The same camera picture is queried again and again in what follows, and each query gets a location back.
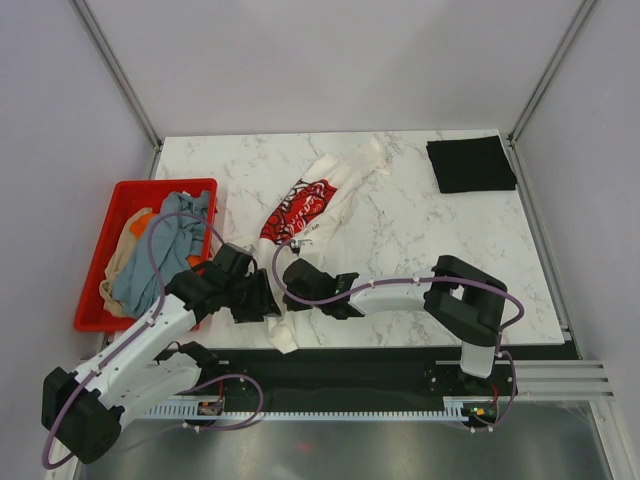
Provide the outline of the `white t-shirt red print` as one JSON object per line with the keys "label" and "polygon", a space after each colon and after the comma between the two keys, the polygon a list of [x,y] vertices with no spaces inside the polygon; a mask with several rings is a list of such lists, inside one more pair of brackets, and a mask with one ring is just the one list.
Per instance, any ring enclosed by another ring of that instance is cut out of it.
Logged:
{"label": "white t-shirt red print", "polygon": [[233,348],[274,348],[284,354],[300,348],[296,322],[310,320],[320,311],[285,310],[283,292],[275,283],[273,271],[283,273],[297,256],[288,248],[276,250],[287,240],[304,240],[301,257],[315,267],[322,266],[336,231],[353,213],[356,192],[372,174],[391,173],[387,158],[386,148],[376,138],[346,155],[319,157],[288,190],[278,189],[283,197],[259,228],[231,238],[266,270],[268,286],[281,310],[264,323],[231,325]]}

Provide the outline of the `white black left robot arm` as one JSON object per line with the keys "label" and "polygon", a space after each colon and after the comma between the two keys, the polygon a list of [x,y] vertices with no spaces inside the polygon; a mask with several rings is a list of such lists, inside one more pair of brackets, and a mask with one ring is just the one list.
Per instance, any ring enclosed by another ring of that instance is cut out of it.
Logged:
{"label": "white black left robot arm", "polygon": [[179,347],[160,365],[153,362],[172,341],[222,308],[239,322],[259,322],[280,312],[266,269],[230,243],[213,259],[174,275],[150,309],[105,350],[70,372],[51,371],[43,383],[41,423],[48,431],[43,466],[53,470],[63,464],[50,459],[55,441],[71,457],[93,463],[152,407],[181,392],[215,389],[220,371],[196,342]]}

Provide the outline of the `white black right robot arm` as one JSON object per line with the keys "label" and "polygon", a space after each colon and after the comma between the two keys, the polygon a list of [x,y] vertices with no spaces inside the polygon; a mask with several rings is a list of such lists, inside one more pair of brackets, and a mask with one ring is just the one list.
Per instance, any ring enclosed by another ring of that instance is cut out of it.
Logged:
{"label": "white black right robot arm", "polygon": [[355,272],[332,276],[298,259],[282,276],[284,301],[290,311],[317,308],[338,320],[396,311],[426,313],[461,341],[460,386],[481,393],[494,381],[507,286],[451,255],[440,256],[432,273],[379,279]]}

